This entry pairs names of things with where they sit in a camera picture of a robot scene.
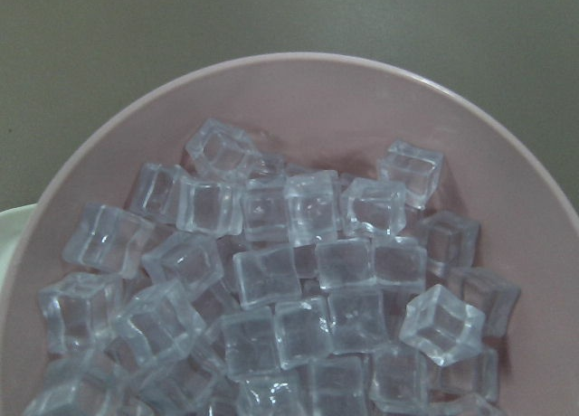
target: bowl rim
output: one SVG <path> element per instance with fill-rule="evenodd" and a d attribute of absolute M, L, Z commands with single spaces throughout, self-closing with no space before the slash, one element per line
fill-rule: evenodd
<path fill-rule="evenodd" d="M 221 73 L 230 69 L 242 68 L 250 65 L 273 63 L 273 62 L 284 62 L 284 61 L 319 61 L 319 62 L 331 62 L 337 64 L 348 64 L 355 65 L 359 67 L 368 68 L 371 70 L 376 70 L 382 73 L 391 74 L 397 78 L 403 80 L 412 80 L 420 85 L 430 88 L 444 97 L 451 99 L 454 103 L 459 104 L 469 112 L 471 112 L 477 118 L 480 118 L 485 124 L 489 125 L 495 132 L 500 134 L 515 150 L 522 155 L 525 160 L 531 165 L 533 170 L 540 176 L 540 178 L 545 181 L 546 186 L 555 196 L 559 205 L 565 211 L 565 214 L 572 224 L 574 231 L 577 233 L 579 238 L 579 214 L 574 209 L 568 197 L 563 192 L 562 188 L 558 185 L 556 180 L 550 175 L 547 169 L 539 162 L 537 157 L 525 146 L 523 143 L 515 137 L 510 131 L 508 131 L 503 125 L 501 125 L 497 120 L 495 120 L 491 115 L 486 113 L 484 110 L 458 95 L 452 90 L 449 90 L 432 80 L 426 79 L 421 75 L 414 72 L 404 70 L 402 68 L 383 63 L 380 61 L 373 61 L 361 57 L 355 57 L 345 54 L 327 53 L 327 52 L 275 52 L 268 54 L 258 54 L 248 57 L 241 57 L 239 59 L 222 61 L 210 66 L 203 67 L 202 69 L 188 72 L 178 78 L 169 81 L 151 90 L 144 96 L 136 99 L 119 113 L 110 118 L 101 127 L 94 131 L 80 147 L 68 158 L 68 160 L 63 164 L 63 166 L 56 173 L 54 178 L 48 183 L 47 187 L 44 189 L 42 195 L 38 200 L 38 204 L 35 207 L 28 223 L 24 227 L 21 239 L 14 250 L 13 257 L 8 265 L 8 269 L 5 275 L 5 282 L 0 289 L 0 352 L 2 351 L 5 333 L 5 322 L 7 317 L 7 308 L 10 302 L 10 295 L 12 293 L 12 287 L 15 280 L 16 271 L 19 269 L 19 265 L 22 261 L 23 254 L 26 250 L 28 242 L 34 233 L 36 226 L 38 225 L 41 217 L 43 216 L 48 205 L 51 203 L 55 192 L 58 191 L 60 186 L 66 181 L 70 173 L 74 170 L 75 166 L 79 163 L 82 157 L 94 148 L 102 138 L 104 138 L 118 123 L 123 121 L 125 118 L 130 117 L 135 111 L 142 109 L 147 104 L 151 103 L 153 100 L 159 98 L 160 96 L 168 93 L 171 90 L 175 90 L 181 86 L 186 85 L 186 83 L 192 80 L 198 80 L 203 77 Z M 3 408 L 3 399 L 0 394 L 0 409 Z"/>

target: pink bowl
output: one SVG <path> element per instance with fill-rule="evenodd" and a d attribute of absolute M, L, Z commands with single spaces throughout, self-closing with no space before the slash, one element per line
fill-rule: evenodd
<path fill-rule="evenodd" d="M 482 222 L 478 264 L 522 287 L 502 351 L 511 415 L 579 414 L 579 217 L 496 120 L 445 88 L 376 61 L 283 53 L 227 61 L 152 91 L 100 128 L 54 177 L 0 296 L 0 415 L 20 414 L 47 361 L 39 288 L 88 201 L 123 205 L 140 165 L 178 162 L 209 117 L 305 165 L 369 175 L 395 138 L 441 150 L 437 200 Z"/>

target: gray surface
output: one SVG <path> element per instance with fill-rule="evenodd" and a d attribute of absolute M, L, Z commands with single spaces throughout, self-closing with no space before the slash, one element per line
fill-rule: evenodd
<path fill-rule="evenodd" d="M 0 0 L 0 210 L 34 203 L 100 125 L 241 56 L 340 52 L 458 92 L 579 208 L 579 0 Z"/>

